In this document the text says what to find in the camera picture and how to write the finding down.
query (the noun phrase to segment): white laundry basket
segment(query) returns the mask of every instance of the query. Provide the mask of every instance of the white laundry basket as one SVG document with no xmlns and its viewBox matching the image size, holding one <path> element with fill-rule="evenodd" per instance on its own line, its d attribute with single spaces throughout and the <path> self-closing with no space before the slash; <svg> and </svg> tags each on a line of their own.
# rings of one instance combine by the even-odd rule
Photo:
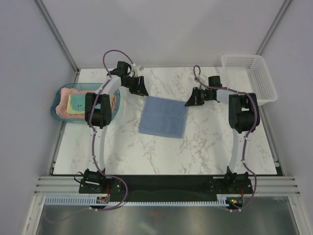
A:
<svg viewBox="0 0 313 235">
<path fill-rule="evenodd" d="M 277 100 L 274 87 L 265 60 L 260 55 L 226 54 L 222 56 L 224 75 L 229 81 L 232 79 L 234 68 L 245 70 L 253 92 L 256 94 L 258 105 Z"/>
</svg>

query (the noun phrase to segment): folded towel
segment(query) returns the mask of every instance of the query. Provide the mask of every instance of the folded towel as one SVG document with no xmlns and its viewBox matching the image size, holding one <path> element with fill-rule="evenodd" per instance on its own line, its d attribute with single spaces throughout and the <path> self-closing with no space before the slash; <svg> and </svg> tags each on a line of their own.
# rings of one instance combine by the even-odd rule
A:
<svg viewBox="0 0 313 235">
<path fill-rule="evenodd" d="M 79 104 L 79 105 L 82 105 L 82 106 L 79 106 L 79 108 L 82 108 L 83 105 L 84 105 L 84 110 L 85 110 L 85 94 L 88 93 L 88 92 L 94 92 L 94 91 L 78 91 L 78 90 L 76 90 L 74 88 L 71 88 L 71 89 L 69 89 L 69 88 L 62 88 L 61 89 L 61 100 L 60 100 L 60 103 L 55 108 L 56 114 L 60 118 L 85 119 L 85 111 L 78 112 L 78 114 L 70 114 L 70 113 L 75 113 L 75 111 L 73 111 L 73 112 L 70 111 L 70 113 L 69 113 L 67 111 L 67 106 L 70 103 L 70 101 L 69 101 L 70 95 L 72 95 L 72 94 L 82 94 L 84 96 L 84 102 L 81 102 L 81 104 Z M 116 96 L 113 96 L 111 100 L 112 100 L 111 101 L 111 111 L 113 112 L 113 110 L 115 108 L 115 104 L 116 104 Z"/>
</svg>

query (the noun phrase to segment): blue plastic basket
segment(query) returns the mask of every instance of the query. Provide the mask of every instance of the blue plastic basket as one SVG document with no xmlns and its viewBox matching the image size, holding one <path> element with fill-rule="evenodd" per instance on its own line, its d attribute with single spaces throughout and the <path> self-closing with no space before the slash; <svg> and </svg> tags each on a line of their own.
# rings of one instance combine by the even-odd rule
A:
<svg viewBox="0 0 313 235">
<path fill-rule="evenodd" d="M 101 83 L 69 83 L 69 84 L 62 86 L 57 91 L 57 93 L 55 94 L 55 98 L 54 98 L 53 104 L 52 104 L 51 109 L 50 109 L 52 117 L 58 121 L 86 123 L 86 121 L 84 119 L 61 118 L 56 114 L 55 108 L 59 105 L 59 103 L 61 101 L 61 89 L 62 88 L 69 88 L 69 89 L 75 88 L 78 91 L 86 91 L 86 90 L 96 91 L 101 85 L 102 85 Z M 121 101 L 121 95 L 120 95 L 120 92 L 118 89 L 114 92 L 114 95 L 116 96 L 116 104 L 115 104 L 115 108 L 114 108 L 113 113 L 112 113 L 112 120 L 114 119 L 114 117 L 117 114 L 117 111 L 118 111 L 118 108 L 120 105 L 120 101 Z"/>
</svg>

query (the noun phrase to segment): table surface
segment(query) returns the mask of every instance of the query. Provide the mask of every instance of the table surface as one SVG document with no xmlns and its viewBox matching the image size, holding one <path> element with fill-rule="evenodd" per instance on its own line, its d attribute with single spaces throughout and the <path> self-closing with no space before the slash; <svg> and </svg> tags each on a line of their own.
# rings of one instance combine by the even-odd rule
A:
<svg viewBox="0 0 313 235">
<path fill-rule="evenodd" d="M 78 82 L 102 83 L 106 74 L 104 69 L 83 69 Z M 244 70 L 235 69 L 232 74 L 226 80 L 222 67 L 201 69 L 203 79 L 219 75 L 223 86 L 251 91 Z M 192 68 L 145 68 L 142 75 L 149 95 L 156 97 L 187 101 L 192 88 L 198 86 Z M 125 88 L 120 91 L 120 109 L 108 126 L 104 143 L 107 174 L 225 174 L 233 142 L 228 105 L 207 101 L 189 107 L 183 138 L 164 138 L 138 132 L 145 97 Z M 85 171 L 91 158 L 91 134 L 86 124 L 66 124 L 54 174 Z M 262 122 L 253 134 L 247 165 L 256 174 L 276 174 Z"/>
</svg>

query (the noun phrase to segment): blue cloth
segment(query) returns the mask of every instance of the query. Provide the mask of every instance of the blue cloth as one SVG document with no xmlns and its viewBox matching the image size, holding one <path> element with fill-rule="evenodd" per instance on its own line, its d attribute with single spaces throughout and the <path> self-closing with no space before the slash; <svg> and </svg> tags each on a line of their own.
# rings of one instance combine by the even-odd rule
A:
<svg viewBox="0 0 313 235">
<path fill-rule="evenodd" d="M 185 102 L 148 96 L 141 114 L 139 133 L 182 138 L 187 112 Z"/>
</svg>

